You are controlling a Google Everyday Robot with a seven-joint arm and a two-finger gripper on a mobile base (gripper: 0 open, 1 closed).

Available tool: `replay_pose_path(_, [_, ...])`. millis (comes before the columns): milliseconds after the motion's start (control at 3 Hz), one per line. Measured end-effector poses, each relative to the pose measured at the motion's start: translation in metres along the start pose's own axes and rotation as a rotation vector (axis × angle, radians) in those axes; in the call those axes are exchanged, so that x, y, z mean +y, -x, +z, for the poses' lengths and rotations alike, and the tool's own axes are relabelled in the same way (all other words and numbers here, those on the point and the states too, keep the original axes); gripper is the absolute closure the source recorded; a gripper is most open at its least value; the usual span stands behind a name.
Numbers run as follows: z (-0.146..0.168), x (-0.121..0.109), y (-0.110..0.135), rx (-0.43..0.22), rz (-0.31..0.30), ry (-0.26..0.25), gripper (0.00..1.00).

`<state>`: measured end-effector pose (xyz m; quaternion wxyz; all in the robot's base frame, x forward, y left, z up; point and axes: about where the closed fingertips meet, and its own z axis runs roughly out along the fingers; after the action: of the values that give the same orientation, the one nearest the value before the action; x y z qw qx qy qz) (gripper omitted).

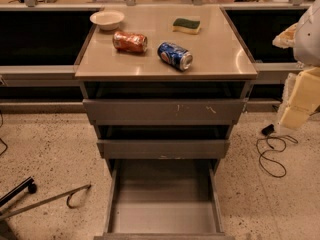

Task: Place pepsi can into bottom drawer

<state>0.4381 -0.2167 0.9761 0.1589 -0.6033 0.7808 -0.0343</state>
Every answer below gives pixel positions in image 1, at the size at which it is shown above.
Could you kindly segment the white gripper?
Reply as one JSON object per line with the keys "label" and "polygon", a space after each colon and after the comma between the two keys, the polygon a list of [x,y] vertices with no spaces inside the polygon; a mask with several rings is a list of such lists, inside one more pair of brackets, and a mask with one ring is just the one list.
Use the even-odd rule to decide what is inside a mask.
{"label": "white gripper", "polygon": [[290,73],[285,81],[278,125],[295,130],[320,106],[320,0],[315,0],[298,24],[282,31],[272,44],[282,49],[294,47],[297,61],[315,66],[299,74]]}

